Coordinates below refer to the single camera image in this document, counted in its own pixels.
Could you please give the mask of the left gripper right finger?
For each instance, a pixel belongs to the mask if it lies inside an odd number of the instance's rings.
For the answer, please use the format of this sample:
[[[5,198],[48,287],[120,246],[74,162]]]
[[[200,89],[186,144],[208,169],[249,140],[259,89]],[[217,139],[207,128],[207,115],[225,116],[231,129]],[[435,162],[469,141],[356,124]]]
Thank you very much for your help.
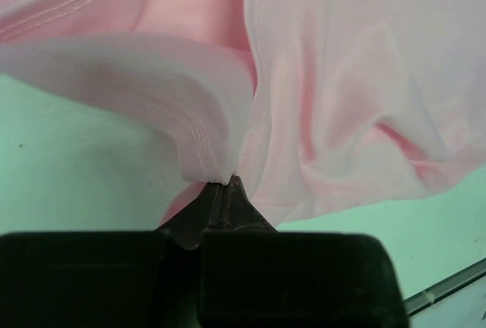
[[[200,243],[203,327],[406,327],[391,259],[373,236],[278,232],[233,177]]]

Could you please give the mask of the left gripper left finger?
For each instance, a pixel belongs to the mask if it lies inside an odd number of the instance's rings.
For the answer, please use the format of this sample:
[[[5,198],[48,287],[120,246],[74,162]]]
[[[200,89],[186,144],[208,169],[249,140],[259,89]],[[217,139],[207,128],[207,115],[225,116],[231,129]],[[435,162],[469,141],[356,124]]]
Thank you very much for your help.
[[[3,327],[155,327],[197,282],[225,188],[207,184],[153,231],[13,232],[1,238]]]

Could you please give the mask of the pink t shirt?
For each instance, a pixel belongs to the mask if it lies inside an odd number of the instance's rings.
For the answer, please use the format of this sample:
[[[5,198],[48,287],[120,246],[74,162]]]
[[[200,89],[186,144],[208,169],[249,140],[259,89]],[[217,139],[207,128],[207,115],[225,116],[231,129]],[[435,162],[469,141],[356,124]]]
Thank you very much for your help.
[[[1,70],[170,136],[274,224],[485,163],[485,0],[1,0]]]

